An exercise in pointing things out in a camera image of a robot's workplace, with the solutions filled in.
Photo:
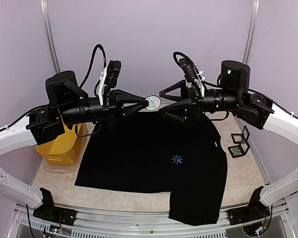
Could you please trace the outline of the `round white brooch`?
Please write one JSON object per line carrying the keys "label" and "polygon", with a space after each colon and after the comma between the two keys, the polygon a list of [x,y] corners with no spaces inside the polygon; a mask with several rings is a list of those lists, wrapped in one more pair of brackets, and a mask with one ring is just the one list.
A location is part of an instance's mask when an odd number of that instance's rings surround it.
{"label": "round white brooch", "polygon": [[158,96],[152,95],[146,98],[148,106],[145,107],[147,111],[155,111],[161,106],[161,99]]}

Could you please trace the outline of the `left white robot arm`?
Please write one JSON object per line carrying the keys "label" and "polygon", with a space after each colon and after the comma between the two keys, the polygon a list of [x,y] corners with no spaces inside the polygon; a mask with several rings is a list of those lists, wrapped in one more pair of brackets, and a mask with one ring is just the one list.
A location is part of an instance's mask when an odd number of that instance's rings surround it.
{"label": "left white robot arm", "polygon": [[[53,141],[85,122],[104,122],[112,127],[125,117],[149,105],[143,98],[122,90],[112,90],[105,97],[90,97],[82,90],[71,70],[60,72],[45,82],[48,105],[37,106],[13,123],[0,128],[0,156],[23,147]],[[34,188],[0,167],[0,192],[13,197],[30,208],[39,208],[48,220],[56,220],[60,213],[53,204],[50,191]]]}

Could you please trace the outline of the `black t-shirt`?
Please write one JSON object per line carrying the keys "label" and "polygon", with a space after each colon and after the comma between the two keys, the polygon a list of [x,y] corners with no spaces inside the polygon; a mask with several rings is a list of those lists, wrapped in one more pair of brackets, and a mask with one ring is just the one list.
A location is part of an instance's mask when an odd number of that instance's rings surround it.
{"label": "black t-shirt", "polygon": [[199,226],[218,221],[226,178],[221,136],[207,117],[186,127],[158,112],[140,112],[112,130],[95,127],[75,184],[169,192],[170,219]]}

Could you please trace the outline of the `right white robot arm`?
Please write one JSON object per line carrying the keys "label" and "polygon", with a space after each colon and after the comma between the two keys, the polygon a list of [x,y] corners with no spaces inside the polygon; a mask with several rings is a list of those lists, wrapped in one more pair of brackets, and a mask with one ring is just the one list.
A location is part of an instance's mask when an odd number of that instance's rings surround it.
{"label": "right white robot arm", "polygon": [[238,61],[221,63],[219,85],[207,82],[187,57],[176,61],[184,79],[162,91],[174,103],[159,110],[165,118],[190,126],[202,113],[229,112],[258,129],[277,134],[298,146],[298,117],[267,96],[249,89],[250,67]]}

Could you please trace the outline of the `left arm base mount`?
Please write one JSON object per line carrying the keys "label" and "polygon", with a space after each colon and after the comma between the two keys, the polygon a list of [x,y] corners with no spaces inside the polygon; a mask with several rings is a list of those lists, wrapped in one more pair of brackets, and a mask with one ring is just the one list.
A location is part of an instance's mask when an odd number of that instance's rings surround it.
{"label": "left arm base mount", "polygon": [[61,225],[73,226],[77,211],[74,209],[56,206],[49,190],[40,188],[40,191],[43,196],[42,204],[38,208],[34,209],[33,216]]}

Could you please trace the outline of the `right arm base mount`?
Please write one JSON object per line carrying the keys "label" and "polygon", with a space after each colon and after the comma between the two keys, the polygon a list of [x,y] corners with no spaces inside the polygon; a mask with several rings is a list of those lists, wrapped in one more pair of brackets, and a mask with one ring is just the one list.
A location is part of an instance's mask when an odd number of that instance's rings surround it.
{"label": "right arm base mount", "polygon": [[259,200],[250,201],[247,206],[229,209],[227,211],[230,225],[237,225],[269,217],[269,207],[263,205]]}

